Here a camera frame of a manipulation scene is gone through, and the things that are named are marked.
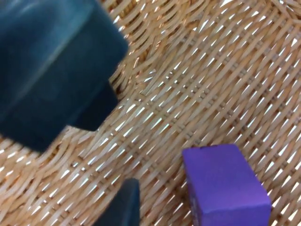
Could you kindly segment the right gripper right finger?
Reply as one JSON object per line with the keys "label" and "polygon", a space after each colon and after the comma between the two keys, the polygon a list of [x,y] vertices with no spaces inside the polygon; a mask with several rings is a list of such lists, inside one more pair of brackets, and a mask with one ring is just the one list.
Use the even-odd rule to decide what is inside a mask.
{"label": "right gripper right finger", "polygon": [[95,221],[95,226],[138,226],[140,224],[140,188],[135,178],[126,179]]}

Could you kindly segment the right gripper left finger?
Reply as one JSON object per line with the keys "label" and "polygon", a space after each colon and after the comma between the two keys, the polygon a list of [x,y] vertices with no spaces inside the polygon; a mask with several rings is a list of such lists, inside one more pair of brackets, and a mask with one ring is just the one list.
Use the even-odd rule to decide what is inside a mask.
{"label": "right gripper left finger", "polygon": [[115,109],[118,98],[109,80],[104,80],[102,87],[94,98],[80,105],[79,109],[72,115],[67,125],[88,131],[96,131]]}

